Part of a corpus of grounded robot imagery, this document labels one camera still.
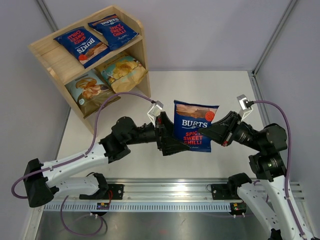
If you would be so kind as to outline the blue Burts bag front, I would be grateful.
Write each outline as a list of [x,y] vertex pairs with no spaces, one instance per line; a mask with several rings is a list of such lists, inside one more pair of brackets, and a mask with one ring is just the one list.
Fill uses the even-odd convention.
[[198,129],[212,125],[218,105],[203,105],[174,100],[174,136],[193,152],[211,152],[211,140]]

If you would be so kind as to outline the blue burts bag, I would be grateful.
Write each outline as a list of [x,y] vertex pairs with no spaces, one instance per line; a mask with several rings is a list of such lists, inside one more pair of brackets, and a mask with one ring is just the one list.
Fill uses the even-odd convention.
[[120,20],[116,14],[89,22],[88,26],[102,34],[111,51],[121,48],[139,35],[138,32]]
[[174,136],[193,152],[211,152],[211,140],[198,129],[212,125],[218,105],[203,105],[174,100]]

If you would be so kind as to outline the tan kettle chips bag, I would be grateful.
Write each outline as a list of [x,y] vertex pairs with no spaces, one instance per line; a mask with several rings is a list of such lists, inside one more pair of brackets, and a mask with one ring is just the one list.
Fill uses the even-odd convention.
[[115,93],[131,91],[147,73],[136,58],[124,51],[94,69]]

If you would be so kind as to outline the light blue cassava chips bag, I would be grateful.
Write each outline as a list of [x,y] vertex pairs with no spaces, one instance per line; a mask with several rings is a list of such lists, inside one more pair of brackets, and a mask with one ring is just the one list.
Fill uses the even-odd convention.
[[108,98],[111,97],[104,107],[121,99],[120,96],[114,96],[115,92],[92,69],[67,83],[65,87],[82,112],[84,119],[97,112]]

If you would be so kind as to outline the blue Burts bag upside-down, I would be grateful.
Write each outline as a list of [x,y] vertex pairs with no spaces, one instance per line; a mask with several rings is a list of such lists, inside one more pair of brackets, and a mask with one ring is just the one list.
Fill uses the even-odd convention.
[[111,51],[105,43],[84,26],[63,33],[55,37],[54,40],[73,55],[84,68],[93,65]]

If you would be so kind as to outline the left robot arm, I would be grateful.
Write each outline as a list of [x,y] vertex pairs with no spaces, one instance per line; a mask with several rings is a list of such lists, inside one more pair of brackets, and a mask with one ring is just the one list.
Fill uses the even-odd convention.
[[190,148],[173,136],[174,124],[162,111],[154,123],[137,126],[128,116],[121,117],[111,133],[95,143],[89,152],[41,163],[37,158],[28,162],[24,187],[31,208],[41,207],[58,196],[78,195],[81,199],[103,199],[109,190],[101,173],[75,177],[87,169],[106,165],[127,156],[129,145],[156,143],[163,156],[188,151]]

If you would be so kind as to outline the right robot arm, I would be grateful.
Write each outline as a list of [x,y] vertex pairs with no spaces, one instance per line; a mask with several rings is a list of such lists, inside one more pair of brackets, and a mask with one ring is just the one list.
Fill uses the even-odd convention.
[[256,150],[250,155],[249,165],[265,189],[268,199],[257,193],[255,184],[245,174],[232,175],[227,181],[227,193],[240,198],[250,208],[271,240],[314,240],[299,211],[292,189],[286,178],[289,173],[280,152],[288,148],[287,133],[276,123],[257,131],[231,111],[226,117],[198,132],[215,143],[226,147],[232,142]]

